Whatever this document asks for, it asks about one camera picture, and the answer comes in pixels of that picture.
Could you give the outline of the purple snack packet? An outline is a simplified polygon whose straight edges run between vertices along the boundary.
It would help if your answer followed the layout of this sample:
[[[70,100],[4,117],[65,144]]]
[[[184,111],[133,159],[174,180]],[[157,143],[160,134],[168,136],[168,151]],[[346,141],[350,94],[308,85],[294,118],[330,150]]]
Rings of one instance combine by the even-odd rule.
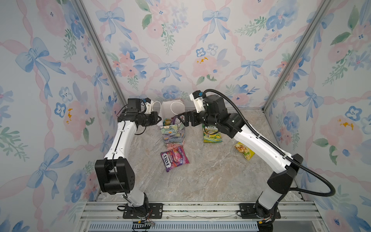
[[[171,118],[171,125],[177,125],[182,123],[182,117],[174,116]]]

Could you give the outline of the purple Fox's candy bag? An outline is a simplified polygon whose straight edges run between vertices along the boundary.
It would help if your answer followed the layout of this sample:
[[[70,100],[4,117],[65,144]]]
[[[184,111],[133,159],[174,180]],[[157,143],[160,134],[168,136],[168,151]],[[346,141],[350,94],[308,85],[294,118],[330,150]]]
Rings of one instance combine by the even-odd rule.
[[[189,164],[189,160],[185,155],[183,146],[179,146],[172,150],[162,152],[160,156],[165,165],[166,172],[170,172],[172,169],[178,166]]]

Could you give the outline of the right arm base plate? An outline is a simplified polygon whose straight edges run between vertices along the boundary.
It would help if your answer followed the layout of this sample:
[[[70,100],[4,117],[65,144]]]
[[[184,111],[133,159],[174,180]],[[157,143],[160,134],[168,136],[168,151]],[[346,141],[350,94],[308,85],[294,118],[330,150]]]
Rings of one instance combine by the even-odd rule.
[[[272,209],[266,209],[263,206],[255,203],[241,203],[237,215],[243,219],[277,219],[281,218],[278,203],[275,203]]]

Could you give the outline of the floral paper bag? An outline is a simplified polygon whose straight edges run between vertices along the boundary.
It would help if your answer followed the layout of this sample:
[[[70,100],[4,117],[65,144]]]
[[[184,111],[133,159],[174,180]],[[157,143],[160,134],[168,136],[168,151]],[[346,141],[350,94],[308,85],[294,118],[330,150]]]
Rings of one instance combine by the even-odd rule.
[[[186,109],[184,103],[181,100],[164,101],[162,103],[155,101],[152,103],[153,111],[157,110],[157,105],[159,105],[158,115],[162,118],[162,121],[159,122],[157,126],[160,129],[165,147],[168,150],[172,150],[176,147],[183,146],[185,139],[185,126],[182,123],[163,126],[163,121],[184,113]]]

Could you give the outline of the green Fox's candy bag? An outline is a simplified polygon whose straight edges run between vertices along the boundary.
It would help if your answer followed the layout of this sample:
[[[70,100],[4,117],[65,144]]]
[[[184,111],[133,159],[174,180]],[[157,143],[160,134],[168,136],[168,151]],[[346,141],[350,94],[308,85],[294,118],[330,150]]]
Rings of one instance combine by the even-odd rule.
[[[204,143],[222,143],[221,133],[215,126],[203,125],[203,142]]]

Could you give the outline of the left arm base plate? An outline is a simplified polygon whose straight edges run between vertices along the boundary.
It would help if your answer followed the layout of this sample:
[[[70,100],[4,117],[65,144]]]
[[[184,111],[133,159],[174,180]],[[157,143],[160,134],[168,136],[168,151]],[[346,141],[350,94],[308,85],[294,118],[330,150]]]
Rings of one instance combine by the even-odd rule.
[[[130,207],[126,204],[123,219],[162,219],[163,206],[162,203],[145,203],[139,207]]]

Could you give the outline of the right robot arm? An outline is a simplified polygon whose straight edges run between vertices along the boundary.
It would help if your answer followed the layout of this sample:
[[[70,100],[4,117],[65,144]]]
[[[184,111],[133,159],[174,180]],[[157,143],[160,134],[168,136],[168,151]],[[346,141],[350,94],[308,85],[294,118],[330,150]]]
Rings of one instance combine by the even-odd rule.
[[[204,124],[217,127],[220,133],[251,149],[272,168],[273,173],[267,181],[267,188],[258,197],[247,216],[273,220],[279,202],[290,191],[298,172],[298,167],[291,160],[300,161],[300,157],[284,152],[262,136],[225,95],[203,97],[201,94],[197,91],[190,95],[195,110],[187,112],[175,110],[173,113],[185,126],[195,127]]]

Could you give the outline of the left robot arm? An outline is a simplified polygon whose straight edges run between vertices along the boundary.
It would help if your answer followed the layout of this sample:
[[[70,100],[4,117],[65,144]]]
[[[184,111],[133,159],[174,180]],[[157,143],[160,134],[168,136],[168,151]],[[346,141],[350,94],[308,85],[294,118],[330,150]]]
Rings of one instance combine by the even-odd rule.
[[[157,125],[162,120],[156,111],[123,113],[118,118],[117,132],[103,159],[96,160],[95,171],[100,190],[110,195],[124,193],[132,208],[143,207],[148,198],[135,185],[135,173],[128,161],[131,143],[139,126]]]

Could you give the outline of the orange Fox's candy bag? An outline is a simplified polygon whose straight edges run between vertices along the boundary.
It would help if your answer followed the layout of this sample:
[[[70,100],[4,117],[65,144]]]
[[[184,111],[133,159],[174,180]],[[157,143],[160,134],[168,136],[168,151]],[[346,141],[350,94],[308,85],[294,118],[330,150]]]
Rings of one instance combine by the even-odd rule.
[[[174,124],[173,119],[165,119],[163,121],[163,126],[170,126],[170,125],[173,125],[173,124]]]

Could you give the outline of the yellow snack packet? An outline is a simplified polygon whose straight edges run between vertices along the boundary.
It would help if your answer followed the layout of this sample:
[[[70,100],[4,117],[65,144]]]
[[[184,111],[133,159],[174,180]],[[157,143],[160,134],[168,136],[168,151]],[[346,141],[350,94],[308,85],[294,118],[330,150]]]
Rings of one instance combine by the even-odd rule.
[[[235,144],[234,147],[237,149],[238,152],[240,152],[241,154],[243,154],[243,156],[247,160],[251,160],[252,157],[255,155],[255,152],[254,151],[252,151],[251,149],[249,149],[247,146],[245,146],[241,142],[238,142],[237,144]]]

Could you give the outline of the aluminium rail frame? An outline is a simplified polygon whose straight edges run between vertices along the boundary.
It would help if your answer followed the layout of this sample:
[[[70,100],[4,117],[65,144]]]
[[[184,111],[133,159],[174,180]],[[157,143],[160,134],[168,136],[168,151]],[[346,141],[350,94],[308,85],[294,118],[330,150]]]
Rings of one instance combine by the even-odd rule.
[[[246,202],[163,202],[148,219],[124,218],[123,202],[85,206],[77,232],[328,232],[313,202],[282,202],[277,219],[263,226],[238,214]]]

